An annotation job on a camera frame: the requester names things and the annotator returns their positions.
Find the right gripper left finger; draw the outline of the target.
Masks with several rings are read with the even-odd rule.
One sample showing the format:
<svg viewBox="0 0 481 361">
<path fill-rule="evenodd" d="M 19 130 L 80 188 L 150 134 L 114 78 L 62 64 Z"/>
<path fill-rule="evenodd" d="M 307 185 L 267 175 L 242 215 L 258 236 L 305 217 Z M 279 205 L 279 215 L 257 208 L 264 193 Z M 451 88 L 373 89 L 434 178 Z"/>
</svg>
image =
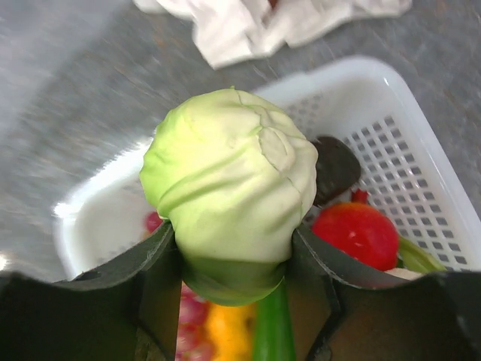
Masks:
<svg viewBox="0 0 481 361">
<path fill-rule="evenodd" d="M 171 224 L 72 281 L 1 273 L 3 360 L 173 360 L 180 255 Z"/>
</svg>

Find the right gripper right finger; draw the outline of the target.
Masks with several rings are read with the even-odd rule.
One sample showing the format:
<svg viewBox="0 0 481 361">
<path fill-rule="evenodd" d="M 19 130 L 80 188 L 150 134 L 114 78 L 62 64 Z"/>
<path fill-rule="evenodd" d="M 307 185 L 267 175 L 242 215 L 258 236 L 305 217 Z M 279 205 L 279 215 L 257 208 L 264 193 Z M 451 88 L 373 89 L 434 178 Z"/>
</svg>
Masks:
<svg viewBox="0 0 481 361">
<path fill-rule="evenodd" d="M 299 360 L 478 360 L 479 272 L 407 281 L 364 265 L 306 226 L 286 287 Z"/>
</svg>

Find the green cabbage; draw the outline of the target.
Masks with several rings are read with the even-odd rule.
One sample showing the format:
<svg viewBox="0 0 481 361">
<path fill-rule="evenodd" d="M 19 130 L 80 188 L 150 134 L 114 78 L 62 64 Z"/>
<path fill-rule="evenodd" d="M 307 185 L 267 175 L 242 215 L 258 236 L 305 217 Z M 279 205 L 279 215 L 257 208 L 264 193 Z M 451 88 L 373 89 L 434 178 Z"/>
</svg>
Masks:
<svg viewBox="0 0 481 361">
<path fill-rule="evenodd" d="M 269 295 L 313 205 L 317 159 L 292 119 L 252 93 L 220 89 L 171 109 L 140 182 L 173 226 L 185 283 L 220 305 Z"/>
</svg>

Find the long green chili pepper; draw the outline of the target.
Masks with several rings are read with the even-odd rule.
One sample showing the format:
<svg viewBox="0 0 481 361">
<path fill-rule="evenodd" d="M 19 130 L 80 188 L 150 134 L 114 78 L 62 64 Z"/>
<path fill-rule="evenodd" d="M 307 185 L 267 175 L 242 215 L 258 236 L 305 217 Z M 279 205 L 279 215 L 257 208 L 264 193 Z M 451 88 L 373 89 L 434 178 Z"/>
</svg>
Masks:
<svg viewBox="0 0 481 361">
<path fill-rule="evenodd" d="M 257 302 L 252 360 L 296 360 L 285 281 Z"/>
</svg>

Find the dark brown mushroom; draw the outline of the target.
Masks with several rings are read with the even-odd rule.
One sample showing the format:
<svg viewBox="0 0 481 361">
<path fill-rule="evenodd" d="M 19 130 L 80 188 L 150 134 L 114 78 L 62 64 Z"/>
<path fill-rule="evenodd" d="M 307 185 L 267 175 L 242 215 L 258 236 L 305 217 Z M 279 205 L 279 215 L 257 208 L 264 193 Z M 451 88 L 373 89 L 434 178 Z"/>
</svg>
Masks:
<svg viewBox="0 0 481 361">
<path fill-rule="evenodd" d="M 313 205 L 321 208 L 356 184 L 362 167 L 355 154 L 335 137 L 322 135 L 312 144 L 318 152 Z"/>
</svg>

